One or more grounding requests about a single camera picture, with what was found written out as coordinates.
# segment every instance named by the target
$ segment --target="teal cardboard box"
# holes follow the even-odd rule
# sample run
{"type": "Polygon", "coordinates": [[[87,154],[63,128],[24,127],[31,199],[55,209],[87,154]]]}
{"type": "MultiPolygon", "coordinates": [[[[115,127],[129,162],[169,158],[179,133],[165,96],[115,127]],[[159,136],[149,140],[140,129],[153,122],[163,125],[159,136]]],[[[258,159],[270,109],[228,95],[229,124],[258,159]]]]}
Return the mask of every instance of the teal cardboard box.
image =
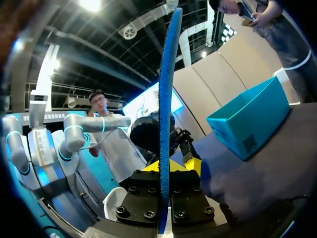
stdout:
{"type": "Polygon", "coordinates": [[[246,160],[271,137],[289,110],[282,85],[274,77],[239,94],[207,122],[218,140],[246,160]]]}

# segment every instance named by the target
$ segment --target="table surface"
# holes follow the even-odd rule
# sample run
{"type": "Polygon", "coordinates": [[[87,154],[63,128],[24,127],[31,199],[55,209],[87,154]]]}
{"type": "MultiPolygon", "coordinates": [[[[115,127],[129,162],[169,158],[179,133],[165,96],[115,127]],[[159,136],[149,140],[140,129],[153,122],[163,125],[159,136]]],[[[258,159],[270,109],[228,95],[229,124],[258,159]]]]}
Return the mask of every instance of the table surface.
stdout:
{"type": "MultiPolygon", "coordinates": [[[[276,134],[248,161],[240,160],[213,133],[194,142],[203,160],[203,191],[227,203],[240,221],[278,198],[310,194],[316,182],[317,103],[291,108],[276,134]]],[[[181,153],[172,160],[183,164],[181,153]]]]}

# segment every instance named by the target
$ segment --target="ceiling light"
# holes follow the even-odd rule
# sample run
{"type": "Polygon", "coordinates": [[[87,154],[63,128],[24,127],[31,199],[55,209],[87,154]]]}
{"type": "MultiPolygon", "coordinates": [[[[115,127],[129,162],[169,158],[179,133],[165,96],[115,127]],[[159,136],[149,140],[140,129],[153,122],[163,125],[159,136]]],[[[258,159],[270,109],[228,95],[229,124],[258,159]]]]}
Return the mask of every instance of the ceiling light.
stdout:
{"type": "Polygon", "coordinates": [[[91,12],[97,12],[101,8],[101,0],[79,0],[79,5],[91,12]]]}
{"type": "Polygon", "coordinates": [[[24,44],[23,44],[21,41],[17,40],[17,41],[14,43],[13,48],[14,48],[15,50],[17,50],[17,51],[21,51],[21,50],[23,50],[23,48],[24,48],[24,44]]]}
{"type": "Polygon", "coordinates": [[[59,60],[56,60],[56,61],[55,61],[55,65],[54,65],[54,69],[55,69],[55,70],[58,70],[59,67],[60,67],[60,62],[59,62],[59,60]]]}

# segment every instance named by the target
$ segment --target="man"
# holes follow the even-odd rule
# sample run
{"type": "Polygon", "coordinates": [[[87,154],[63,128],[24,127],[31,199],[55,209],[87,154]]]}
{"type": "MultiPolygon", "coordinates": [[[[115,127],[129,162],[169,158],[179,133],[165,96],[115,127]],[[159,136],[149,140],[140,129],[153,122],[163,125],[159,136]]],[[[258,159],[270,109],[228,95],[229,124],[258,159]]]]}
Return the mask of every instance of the man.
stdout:
{"type": "MultiPolygon", "coordinates": [[[[121,117],[107,110],[107,98],[102,90],[97,90],[90,94],[89,100],[92,108],[99,117],[121,117]]],[[[120,185],[125,187],[125,179],[129,178],[135,170],[145,167],[146,161],[140,151],[131,142],[128,134],[121,128],[94,133],[92,141],[100,142],[98,146],[90,146],[89,152],[94,157],[98,157],[100,149],[105,157],[110,170],[120,185]]]]}
{"type": "Polygon", "coordinates": [[[317,101],[317,67],[310,48],[275,0],[209,0],[214,10],[252,19],[254,31],[276,51],[301,103],[317,101]]]}

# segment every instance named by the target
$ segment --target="robotic arm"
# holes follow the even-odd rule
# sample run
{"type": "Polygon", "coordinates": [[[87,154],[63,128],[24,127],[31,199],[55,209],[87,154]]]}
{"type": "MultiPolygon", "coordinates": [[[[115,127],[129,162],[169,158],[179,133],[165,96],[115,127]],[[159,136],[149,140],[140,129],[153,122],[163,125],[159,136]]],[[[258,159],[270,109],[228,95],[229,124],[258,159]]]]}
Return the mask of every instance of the robotic arm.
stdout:
{"type": "Polygon", "coordinates": [[[129,117],[82,117],[70,114],[64,119],[65,140],[59,148],[60,156],[70,160],[73,153],[85,144],[84,132],[106,132],[119,127],[128,127],[131,123],[129,117]]]}
{"type": "Polygon", "coordinates": [[[20,171],[26,175],[30,171],[30,163],[25,154],[24,146],[19,133],[19,122],[15,116],[7,116],[2,119],[5,142],[9,147],[10,160],[20,171]]]}

